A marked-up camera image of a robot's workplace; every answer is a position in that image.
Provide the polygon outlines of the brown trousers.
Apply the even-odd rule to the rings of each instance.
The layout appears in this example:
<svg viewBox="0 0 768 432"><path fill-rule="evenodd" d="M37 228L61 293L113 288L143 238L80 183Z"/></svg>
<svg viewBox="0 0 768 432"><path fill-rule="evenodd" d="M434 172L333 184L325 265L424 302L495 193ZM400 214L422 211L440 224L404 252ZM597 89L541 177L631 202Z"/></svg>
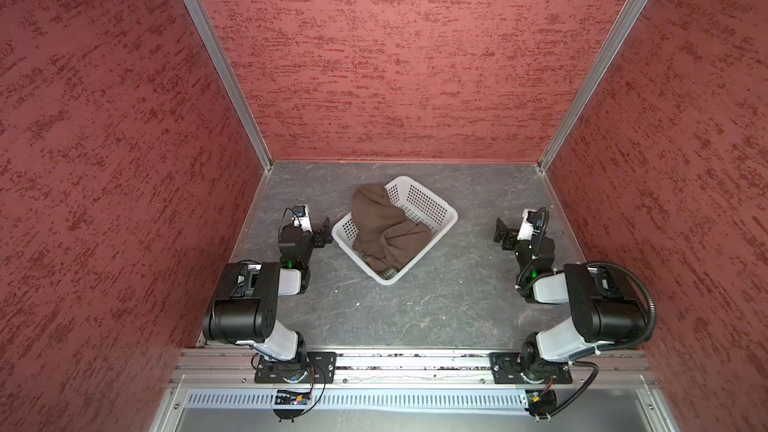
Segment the brown trousers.
<svg viewBox="0 0 768 432"><path fill-rule="evenodd" d="M382 184L358 187L351 214L357 228L352 248L381 277L402 270L432 240L431 229L393 205Z"/></svg>

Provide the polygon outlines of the white plastic basket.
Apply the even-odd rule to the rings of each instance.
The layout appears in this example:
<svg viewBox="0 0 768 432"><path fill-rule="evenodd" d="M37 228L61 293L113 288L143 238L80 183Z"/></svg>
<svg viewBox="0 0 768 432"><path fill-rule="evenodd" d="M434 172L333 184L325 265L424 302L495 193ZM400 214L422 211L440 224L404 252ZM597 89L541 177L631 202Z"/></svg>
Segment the white plastic basket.
<svg viewBox="0 0 768 432"><path fill-rule="evenodd" d="M431 242L402 270L390 272L384 277L377 275L364 261L364 257L352 248L357 228L351 212L332 227L333 240L355 264L368 276L382 285L392 285L406 274L436 243L455 225L457 211L439 196L408 176L399 176L383 185L393 205L401 208L406 216L427 225L432 231Z"/></svg>

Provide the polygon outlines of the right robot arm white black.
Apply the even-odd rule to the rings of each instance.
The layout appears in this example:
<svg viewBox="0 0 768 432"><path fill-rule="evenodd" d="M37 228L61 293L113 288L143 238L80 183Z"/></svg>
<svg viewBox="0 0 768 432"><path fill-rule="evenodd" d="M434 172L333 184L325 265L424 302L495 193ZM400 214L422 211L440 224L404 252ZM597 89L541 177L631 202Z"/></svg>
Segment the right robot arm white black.
<svg viewBox="0 0 768 432"><path fill-rule="evenodd" d="M493 352L490 369L497 384L569 384L577 359L647 342L656 324L648 288L626 268L610 262L554 267L555 242L546 235L549 212L523 213L518 228L496 220L493 241L515 255L515 289L528 303L567 305L570 316L533 332L517 352Z"/></svg>

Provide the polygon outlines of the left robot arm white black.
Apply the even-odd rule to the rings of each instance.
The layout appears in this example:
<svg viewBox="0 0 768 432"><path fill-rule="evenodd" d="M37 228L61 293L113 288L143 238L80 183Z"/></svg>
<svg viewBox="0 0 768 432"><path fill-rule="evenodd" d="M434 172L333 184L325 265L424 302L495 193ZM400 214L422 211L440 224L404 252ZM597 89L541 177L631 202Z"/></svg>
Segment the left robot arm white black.
<svg viewBox="0 0 768 432"><path fill-rule="evenodd" d="M279 261L225 265L202 320L203 336L251 349L256 383L333 382L337 354L308 351L303 336L277 318L278 299L307 291L312 252L331 242L328 219L318 230L305 229L296 219L279 232Z"/></svg>

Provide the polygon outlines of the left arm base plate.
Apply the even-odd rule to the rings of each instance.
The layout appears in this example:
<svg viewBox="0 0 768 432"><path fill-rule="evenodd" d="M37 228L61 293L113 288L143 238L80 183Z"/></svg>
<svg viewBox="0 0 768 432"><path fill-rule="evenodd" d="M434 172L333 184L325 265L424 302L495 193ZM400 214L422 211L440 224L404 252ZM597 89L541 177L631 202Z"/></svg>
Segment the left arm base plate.
<svg viewBox="0 0 768 432"><path fill-rule="evenodd" d="M334 381L338 354L310 351L290 361L277 361L259 355L253 381L257 384L324 385Z"/></svg>

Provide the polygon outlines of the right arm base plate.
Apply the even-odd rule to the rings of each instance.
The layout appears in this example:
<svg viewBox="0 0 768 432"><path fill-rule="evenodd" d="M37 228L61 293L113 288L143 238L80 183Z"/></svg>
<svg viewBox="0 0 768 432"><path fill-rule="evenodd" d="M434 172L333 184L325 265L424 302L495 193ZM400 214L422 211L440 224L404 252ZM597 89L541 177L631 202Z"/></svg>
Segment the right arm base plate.
<svg viewBox="0 0 768 432"><path fill-rule="evenodd" d="M566 363L545 361L520 352L492 352L490 371L495 384L546 386L573 383Z"/></svg>

